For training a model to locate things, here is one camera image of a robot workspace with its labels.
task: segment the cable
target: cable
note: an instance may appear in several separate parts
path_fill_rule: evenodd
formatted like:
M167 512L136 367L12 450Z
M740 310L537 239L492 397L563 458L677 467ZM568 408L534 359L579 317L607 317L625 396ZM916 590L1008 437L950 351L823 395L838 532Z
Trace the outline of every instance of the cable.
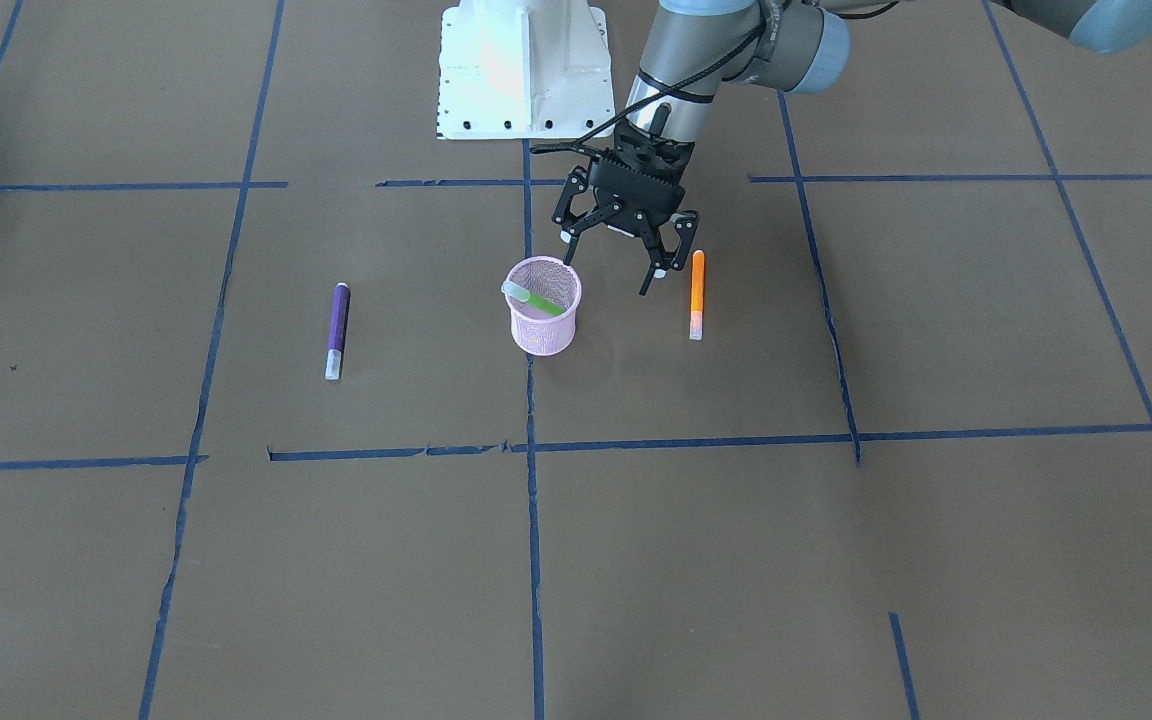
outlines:
M662 97L670 94L670 92L681 90L681 88L687 88L691 85L691 83L695 83L696 81L707 78L708 76L712 76L712 74L718 73L719 69L722 69L723 65L729 63L733 58L741 54L741 51L744 51L746 47L749 47L751 41L758 40L759 36L763 36L764 28L765 23L761 22L758 23L758 26L751 29L751 31L749 31L749 33L745 36L744 40L740 41L740 45L737 45L736 47L732 47L730 53L727 53L726 55L722 55L722 58L719 58L717 61L714 61L713 65L710 65L708 68L705 68L699 73L696 73L694 76L689 78L673 83L673 85L667 86L664 90L655 92L654 94L649 94L644 97L643 100L638 100L632 105L626 106L626 108L620 111L620 113L612 115L612 118L608 118L607 120L604 120L601 124L599 124L594 129L591 129L591 131L585 132L585 135L582 135L581 137L576 138L576 141L558 143L556 145L538 145L531 149L532 154L539 154L539 152L553 152L556 150L575 151L575 149L584 146L586 142L592 141L593 137L599 132L602 132L604 129L613 127L615 123L621 122L622 119L628 118L628 114L634 113L637 109L646 108L646 106L653 104L659 99L662 99Z
M869 18L877 18L878 15L881 15L881 14L886 13L887 10L890 10L892 8L895 8L896 5L900 5L900 0L896 0L895 3L884 5L882 8L878 8L877 10L870 10L869 13L835 13L835 14L840 18L844 18L844 20L869 20Z

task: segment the purple marker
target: purple marker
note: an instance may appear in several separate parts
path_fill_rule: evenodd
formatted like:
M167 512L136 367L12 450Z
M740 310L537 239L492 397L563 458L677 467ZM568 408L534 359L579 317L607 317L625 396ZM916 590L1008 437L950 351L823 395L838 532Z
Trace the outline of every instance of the purple marker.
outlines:
M332 336L328 338L326 379L339 381L340 361L344 357L344 325L349 318L349 286L338 283L332 297Z

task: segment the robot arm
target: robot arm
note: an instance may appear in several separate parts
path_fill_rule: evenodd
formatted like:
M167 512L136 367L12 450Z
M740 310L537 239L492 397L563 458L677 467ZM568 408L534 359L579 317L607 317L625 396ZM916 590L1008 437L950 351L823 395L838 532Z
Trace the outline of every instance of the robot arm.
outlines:
M992 0L1023 18L1098 53L1112 53L1152 35L1152 0ZM873 0L659 0L639 71L626 108L573 142L532 152L577 152L585 168L568 174L550 219L562 228L564 263L579 236L599 223L639 238L649 266L639 295L668 270L683 270L700 218L680 210L680 184L722 82L786 92L821 92L844 69L851 44L840 15ZM586 145L612 128L611 147ZM573 200L593 191L593 207L573 213ZM673 250L660 225L677 234Z

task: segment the mesh basket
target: mesh basket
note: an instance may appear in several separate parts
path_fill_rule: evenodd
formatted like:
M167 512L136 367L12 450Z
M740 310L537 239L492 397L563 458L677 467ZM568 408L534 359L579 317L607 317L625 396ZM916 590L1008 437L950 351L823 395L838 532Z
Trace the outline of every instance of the mesh basket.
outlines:
M576 306L579 305L576 270L558 258L536 256L513 266L506 278L563 308L562 314L550 316L506 296L513 341L532 355L554 355L571 344L576 334Z

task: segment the orange marker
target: orange marker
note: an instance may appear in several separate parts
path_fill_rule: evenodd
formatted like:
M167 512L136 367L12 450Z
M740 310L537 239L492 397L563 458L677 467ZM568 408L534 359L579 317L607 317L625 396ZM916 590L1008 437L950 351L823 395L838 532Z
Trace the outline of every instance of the orange marker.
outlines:
M687 336L700 340L705 314L705 251L691 253L691 328Z

